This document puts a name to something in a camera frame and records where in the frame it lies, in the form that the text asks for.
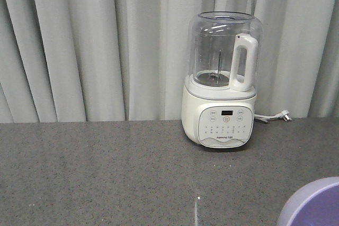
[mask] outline white curtain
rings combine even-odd
[[[257,113],[339,116],[339,0],[0,0],[0,122],[179,119],[213,10],[263,23]]]

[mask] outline white handle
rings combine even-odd
[[[237,78],[241,48],[247,50],[244,81]],[[254,83],[256,62],[258,58],[258,41],[249,34],[237,34],[233,49],[232,66],[229,74],[229,86],[236,91],[247,91]]]

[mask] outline countertop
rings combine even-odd
[[[180,121],[0,124],[0,225],[276,225],[339,176],[339,119],[255,123],[208,149]]]

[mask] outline blender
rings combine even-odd
[[[249,140],[261,37],[250,14],[204,12],[191,20],[181,117],[195,143],[234,148]]]

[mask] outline white cable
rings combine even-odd
[[[268,123],[269,121],[274,121],[278,119],[284,119],[286,122],[292,121],[292,118],[289,116],[289,111],[283,110],[282,112],[274,115],[274,116],[264,116],[264,115],[257,115],[254,114],[254,119],[259,120],[263,123]]]

